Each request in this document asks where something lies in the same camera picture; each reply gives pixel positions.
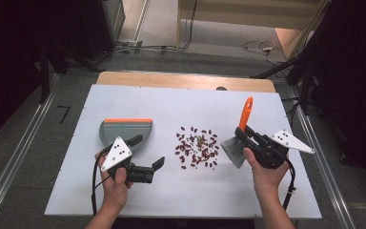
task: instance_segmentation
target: wire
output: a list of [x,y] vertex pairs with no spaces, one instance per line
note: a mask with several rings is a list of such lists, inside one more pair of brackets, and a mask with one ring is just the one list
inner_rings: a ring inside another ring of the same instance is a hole
[[113,52],[110,52],[110,53],[125,52],[125,51],[129,51],[129,50],[169,51],[169,52],[183,52],[183,51],[187,50],[190,47],[190,45],[192,44],[192,40],[193,40],[193,22],[194,22],[196,8],[197,8],[197,0],[195,0],[194,6],[193,6],[192,18],[191,18],[191,22],[190,22],[189,40],[185,43],[185,45],[183,47],[179,47],[179,48],[176,48],[175,46],[141,46],[141,47],[134,47],[134,46],[127,45],[127,47],[116,49],[116,50],[114,50]]
[[108,177],[106,177],[105,179],[102,180],[102,182],[98,183],[95,187],[94,187],[94,190],[97,189],[97,187],[100,186],[100,184],[104,183],[109,177],[111,177],[110,175]]
[[293,166],[293,163],[291,163],[291,161],[286,157],[285,161],[287,161],[288,165],[290,166],[290,174],[291,174],[291,181],[290,181],[290,185],[288,186],[288,193],[284,199],[284,203],[283,203],[283,208],[285,210],[287,210],[288,207],[288,203],[290,202],[290,198],[291,195],[293,194],[293,192],[296,190],[296,188],[294,187],[294,181],[295,181],[295,168]]
[[105,149],[103,149],[102,151],[100,151],[99,155],[96,158],[96,161],[94,162],[93,178],[92,178],[92,182],[91,182],[91,187],[92,187],[91,188],[91,208],[93,210],[93,215],[94,216],[97,214],[96,193],[95,193],[95,191],[96,191],[97,186],[100,185],[102,182],[104,182],[104,180],[103,180],[101,183],[99,183],[98,185],[96,185],[96,171],[97,171],[97,166],[99,164],[100,158],[103,157],[104,154],[108,153],[110,151],[111,147],[112,147],[112,144],[110,146],[106,147]]

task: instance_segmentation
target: human hand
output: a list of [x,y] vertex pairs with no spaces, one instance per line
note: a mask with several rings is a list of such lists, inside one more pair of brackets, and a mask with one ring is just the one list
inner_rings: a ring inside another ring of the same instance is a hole
[[284,162],[277,169],[263,168],[254,157],[254,152],[251,149],[243,149],[246,159],[252,166],[254,176],[254,190],[258,197],[276,195],[278,185],[284,178],[289,169],[287,162]]
[[[104,161],[104,157],[99,159],[99,168],[102,167]],[[128,189],[132,187],[133,183],[129,182],[128,185],[126,185],[127,171],[123,167],[117,169],[114,179],[109,177],[107,171],[101,171],[100,176],[102,177],[102,180],[105,179],[105,181],[103,182],[104,198],[102,207],[99,211],[106,212],[112,216],[118,216],[126,205]]]

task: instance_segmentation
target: white triangular marker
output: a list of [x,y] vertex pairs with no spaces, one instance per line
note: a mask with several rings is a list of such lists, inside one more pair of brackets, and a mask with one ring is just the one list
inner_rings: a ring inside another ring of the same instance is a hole
[[118,136],[112,144],[112,148],[107,154],[106,160],[100,170],[103,172],[107,171],[108,169],[125,160],[129,156],[132,156],[132,151],[124,142],[124,140],[120,136]]
[[290,134],[286,130],[281,130],[274,135],[271,135],[270,138],[278,144],[287,148],[296,149],[298,151],[309,154],[313,154],[315,152],[314,149],[306,145],[304,142],[300,141],[298,138],[296,138],[294,135]]

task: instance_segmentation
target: small brush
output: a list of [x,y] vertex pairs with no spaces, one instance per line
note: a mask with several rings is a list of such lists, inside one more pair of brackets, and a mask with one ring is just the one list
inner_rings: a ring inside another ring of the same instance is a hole
[[[239,128],[242,131],[245,131],[249,115],[251,114],[252,111],[253,103],[254,99],[252,97],[248,97],[245,106],[243,107],[242,116],[240,117],[239,121]],[[243,141],[241,141],[237,136],[234,136],[222,142],[221,147],[225,151],[231,162],[234,164],[234,166],[236,166],[236,168],[239,169],[246,159],[245,154],[243,154],[243,148],[246,147],[246,144]]]

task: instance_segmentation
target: hand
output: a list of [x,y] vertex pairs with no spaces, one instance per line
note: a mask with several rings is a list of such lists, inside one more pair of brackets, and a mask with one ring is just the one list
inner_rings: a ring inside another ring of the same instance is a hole
[[[98,166],[102,167],[105,158],[102,157],[99,160]],[[102,180],[109,176],[109,173],[100,172]],[[111,177],[107,178],[103,182],[104,198],[102,207],[99,211],[105,211],[112,215],[118,215],[118,213],[124,208],[128,198],[128,189],[132,187],[132,183],[126,186],[127,171],[121,167],[117,169],[114,179]]]
[[289,169],[287,162],[284,162],[277,169],[265,169],[257,162],[254,152],[251,149],[243,149],[246,159],[252,166],[254,174],[254,190],[259,200],[260,209],[263,214],[264,224],[270,228],[291,228],[294,229],[286,211],[281,206],[278,197],[278,185]]
[[277,169],[265,169],[257,162],[254,157],[254,152],[251,149],[243,149],[246,159],[252,166],[254,176],[254,190],[256,194],[270,195],[272,192],[278,192],[278,185],[287,173],[289,166],[287,162],[284,162]]
[[[105,158],[101,157],[98,163],[99,168],[102,167],[104,162]],[[105,179],[103,182],[103,203],[96,216],[94,216],[87,225],[87,229],[112,228],[118,214],[124,208],[124,205],[126,205],[128,197],[127,191],[132,187],[132,183],[129,183],[126,186],[127,171],[125,168],[117,169],[114,179],[109,177],[109,173],[107,171],[100,172],[100,176],[102,177],[102,180]]]

